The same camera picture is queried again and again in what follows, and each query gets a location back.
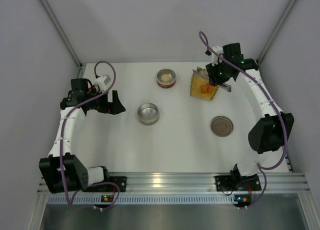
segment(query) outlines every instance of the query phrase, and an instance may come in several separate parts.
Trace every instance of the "gray wall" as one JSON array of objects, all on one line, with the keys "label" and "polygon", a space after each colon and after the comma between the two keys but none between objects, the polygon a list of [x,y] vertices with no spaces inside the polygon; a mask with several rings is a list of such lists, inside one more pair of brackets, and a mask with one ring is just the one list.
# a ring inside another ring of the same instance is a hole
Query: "gray wall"
[{"label": "gray wall", "polygon": [[22,230],[77,68],[37,0],[0,0],[0,228]]},{"label": "gray wall", "polygon": [[199,30],[258,58],[288,0],[48,1],[83,62],[128,62],[207,60]]},{"label": "gray wall", "polygon": [[295,124],[289,153],[296,171],[306,174],[320,209],[320,5],[299,0],[261,70],[268,90]]}]

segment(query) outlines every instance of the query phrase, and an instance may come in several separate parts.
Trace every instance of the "round metal lid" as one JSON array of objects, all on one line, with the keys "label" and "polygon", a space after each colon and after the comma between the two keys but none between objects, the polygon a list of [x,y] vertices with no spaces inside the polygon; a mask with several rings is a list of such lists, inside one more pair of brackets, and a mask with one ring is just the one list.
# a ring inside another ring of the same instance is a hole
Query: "round metal lid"
[{"label": "round metal lid", "polygon": [[226,137],[232,133],[234,124],[225,116],[217,116],[212,119],[210,127],[215,135],[219,137]]}]

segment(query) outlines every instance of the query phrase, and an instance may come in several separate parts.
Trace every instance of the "metal tin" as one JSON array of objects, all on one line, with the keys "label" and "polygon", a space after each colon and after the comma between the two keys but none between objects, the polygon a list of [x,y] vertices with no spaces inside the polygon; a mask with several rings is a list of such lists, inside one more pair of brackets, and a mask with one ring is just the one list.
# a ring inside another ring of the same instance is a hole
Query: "metal tin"
[{"label": "metal tin", "polygon": [[[163,82],[162,77],[167,75],[166,77],[170,78],[170,81]],[[156,75],[156,82],[162,88],[171,88],[176,83],[176,73],[171,69],[162,69]]]},{"label": "metal tin", "polygon": [[234,130],[234,124],[225,116],[217,116],[210,123],[212,132],[219,137],[229,136]]},{"label": "metal tin", "polygon": [[154,124],[159,119],[159,110],[155,104],[143,104],[138,109],[138,118],[145,125]]}]

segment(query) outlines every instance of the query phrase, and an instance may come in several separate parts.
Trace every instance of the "purple cable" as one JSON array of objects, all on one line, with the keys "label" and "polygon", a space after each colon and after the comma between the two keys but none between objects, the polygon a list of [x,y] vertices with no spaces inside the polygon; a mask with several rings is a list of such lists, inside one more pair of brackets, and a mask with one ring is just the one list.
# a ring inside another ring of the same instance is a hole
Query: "purple cable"
[{"label": "purple cable", "polygon": [[267,176],[266,176],[265,172],[262,170],[261,165],[259,163],[257,163],[257,165],[258,165],[258,168],[259,168],[259,170],[262,173],[263,178],[264,178],[264,187],[263,187],[261,193],[259,194],[259,196],[257,197],[257,199],[253,203],[250,203],[250,205],[247,206],[247,208],[250,208],[253,205],[255,205],[261,199],[261,197],[264,195],[264,193],[265,193],[265,191],[267,189]]},{"label": "purple cable", "polygon": [[[110,64],[109,62],[107,61],[104,61],[104,60],[101,60],[99,61],[98,63],[95,64],[94,66],[94,73],[96,74],[96,68],[98,66],[98,64],[100,63],[105,63],[105,64],[108,64],[112,71],[113,71],[113,81],[112,81],[112,84],[110,85],[110,87],[105,91],[105,92],[102,92],[101,94],[91,98],[91,99],[88,99],[84,102],[81,102],[80,104],[76,105],[73,109],[70,110],[70,112],[66,115],[66,117],[68,118],[72,112],[74,112],[76,109],[80,108],[81,106],[83,106],[84,104],[87,104],[95,99],[98,99],[100,98],[101,96],[107,94],[109,92],[109,90],[111,90],[111,88],[114,86],[115,84],[115,81],[116,81],[116,70],[115,68],[112,66],[112,64]],[[60,140],[60,157],[59,157],[59,160],[60,160],[60,171],[61,171],[61,178],[62,178],[62,184],[63,184],[63,190],[64,190],[64,194],[65,194],[65,198],[66,198],[66,202],[68,203],[69,206],[72,205],[73,201],[74,201],[74,198],[75,198],[75,195],[77,194],[77,192],[74,193],[74,195],[72,196],[72,199],[70,201],[69,199],[69,193],[68,193],[68,188],[67,188],[67,182],[66,182],[66,176],[65,176],[65,170],[64,170],[64,160],[63,160],[63,154],[64,154],[64,145],[63,145],[63,139],[64,139],[64,133],[65,133],[65,127],[66,127],[66,122],[67,122],[67,119],[64,119],[63,120],[63,123],[62,123],[62,127],[61,127],[61,140]]]},{"label": "purple cable", "polygon": [[199,37],[201,39],[201,41],[203,42],[203,44],[207,47],[207,49],[209,51],[211,51],[215,56],[217,56],[218,58],[220,58],[222,61],[224,61],[225,63],[227,63],[228,65],[230,65],[231,67],[235,68],[236,70],[238,70],[239,72],[241,72],[242,74],[244,74],[246,77],[248,77],[250,80],[252,80],[255,84],[257,84],[257,86],[260,88],[260,90],[263,92],[263,94],[265,95],[266,99],[270,102],[271,107],[274,109],[275,113],[278,115],[280,123],[281,123],[281,127],[282,127],[282,131],[283,131],[283,138],[284,138],[284,148],[283,148],[283,153],[282,156],[280,158],[280,160],[273,166],[271,167],[262,167],[260,165],[258,165],[259,169],[264,169],[264,170],[271,170],[271,169],[275,169],[276,167],[278,167],[282,161],[285,159],[286,154],[287,154],[287,149],[288,149],[288,136],[287,136],[287,130],[286,130],[286,126],[284,123],[284,120],[279,112],[279,110],[277,109],[277,107],[275,106],[274,102],[271,100],[270,96],[268,95],[268,93],[266,92],[266,90],[261,86],[261,84],[254,79],[251,75],[247,74],[244,70],[240,69],[238,66],[232,64],[230,61],[226,60],[225,58],[223,58],[221,55],[219,55],[217,52],[215,52],[210,46],[209,46],[209,42],[208,42],[208,38],[206,37],[205,33],[203,33],[202,31],[199,31]]},{"label": "purple cable", "polygon": [[[112,201],[112,203],[111,203],[108,207],[106,207],[105,209],[103,209],[103,210],[107,210],[107,209],[111,208],[111,207],[116,203],[116,201],[118,200],[119,194],[120,194],[120,188],[119,188],[119,186],[118,186],[117,184],[112,183],[112,182],[104,182],[104,183],[91,184],[90,187],[95,187],[95,186],[100,186],[100,185],[112,185],[112,186],[114,186],[114,187],[116,188],[116,190],[117,190],[117,195],[116,195],[116,197],[114,198],[114,200]],[[77,194],[77,192],[78,192],[78,191],[76,191],[76,192],[74,193],[74,195],[73,195],[73,197],[72,197],[72,201],[73,201],[73,199],[74,199],[74,196]],[[62,224],[62,223],[63,223],[67,218],[69,218],[71,215],[75,214],[76,212],[78,212],[78,211],[80,211],[80,210],[82,210],[82,209],[86,209],[86,208],[92,208],[92,206],[81,206],[81,207],[77,208],[76,210],[74,210],[73,212],[71,212],[70,214],[68,214],[67,216],[65,216],[63,219],[61,219],[59,222],[57,222],[57,223],[54,224],[54,225],[52,225],[52,224],[50,223],[50,220],[49,220],[49,209],[48,209],[48,211],[47,211],[47,213],[46,213],[48,224],[49,224],[50,228],[54,229],[54,228],[56,228],[57,226],[59,226],[60,224]]]},{"label": "purple cable", "polygon": [[94,66],[93,71],[94,71],[94,75],[95,75],[96,78],[98,78],[98,75],[97,75],[97,66],[98,66],[99,64],[101,64],[101,63],[105,63],[105,64],[110,65],[110,63],[106,62],[105,60],[100,60],[100,61],[98,61],[97,63],[95,63],[95,66]]}]

